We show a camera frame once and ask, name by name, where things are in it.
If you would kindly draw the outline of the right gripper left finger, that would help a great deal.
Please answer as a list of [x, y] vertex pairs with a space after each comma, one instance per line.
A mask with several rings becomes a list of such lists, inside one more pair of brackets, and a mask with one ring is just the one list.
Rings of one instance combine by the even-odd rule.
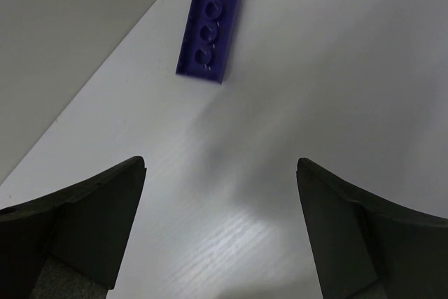
[[143, 192], [134, 156], [1, 210], [2, 298], [94, 298], [114, 289]]

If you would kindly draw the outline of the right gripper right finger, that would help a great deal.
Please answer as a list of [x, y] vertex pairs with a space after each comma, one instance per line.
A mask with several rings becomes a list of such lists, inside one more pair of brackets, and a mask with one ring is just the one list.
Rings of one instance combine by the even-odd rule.
[[447, 220], [359, 188], [308, 158], [297, 186], [324, 298], [446, 298]]

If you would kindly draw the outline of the purple lego piece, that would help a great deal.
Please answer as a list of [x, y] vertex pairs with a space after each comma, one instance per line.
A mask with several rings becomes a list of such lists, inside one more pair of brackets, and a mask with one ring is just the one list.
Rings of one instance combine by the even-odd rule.
[[222, 83], [241, 0], [192, 0], [176, 74]]

